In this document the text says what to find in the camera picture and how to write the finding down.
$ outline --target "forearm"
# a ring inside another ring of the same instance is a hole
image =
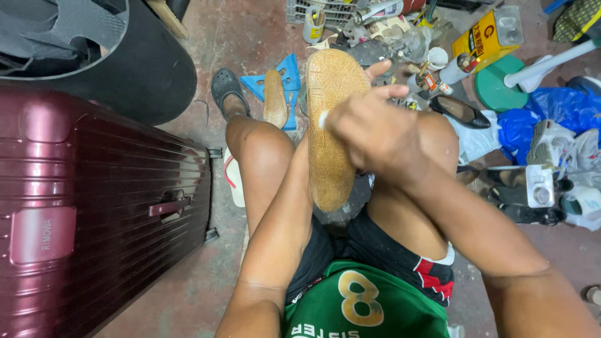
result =
[[[297,149],[249,241],[217,337],[279,336],[286,289],[311,237],[312,214],[307,152]]]
[[[432,160],[423,176],[399,186],[455,247],[485,274],[528,275],[548,261],[500,211],[468,191]]]
[[[246,251],[240,281],[286,290],[311,236],[313,200],[307,164],[295,153]]]
[[[520,277],[484,276],[499,337],[599,337],[569,281],[556,269]]]

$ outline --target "black round object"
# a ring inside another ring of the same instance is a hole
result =
[[[588,91],[592,91],[596,96],[601,96],[601,86],[590,79],[587,79],[586,76],[576,76],[568,81],[566,87],[570,87],[575,90],[579,90],[585,94],[588,94]]]

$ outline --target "knee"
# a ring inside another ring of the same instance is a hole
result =
[[[451,173],[457,171],[459,137],[446,117],[436,112],[424,112],[419,117],[419,140],[422,149],[440,166]]]
[[[294,144],[285,132],[271,123],[258,122],[240,135],[240,153],[237,161],[251,161],[253,166],[288,167],[294,153]]]

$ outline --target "green jersey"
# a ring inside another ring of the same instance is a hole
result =
[[[391,274],[335,260],[324,276],[285,308],[283,337],[448,337],[445,309]]]

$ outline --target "white pole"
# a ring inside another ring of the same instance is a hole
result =
[[[503,82],[507,87],[513,88],[516,84],[525,79],[531,78],[533,76],[541,76],[547,70],[571,59],[577,58],[582,54],[586,54],[590,51],[593,51],[595,50],[595,48],[596,47],[593,40],[589,40],[585,43],[577,45],[576,47],[572,47],[563,53],[557,54],[556,56],[546,61],[528,66],[515,74],[506,75]]]

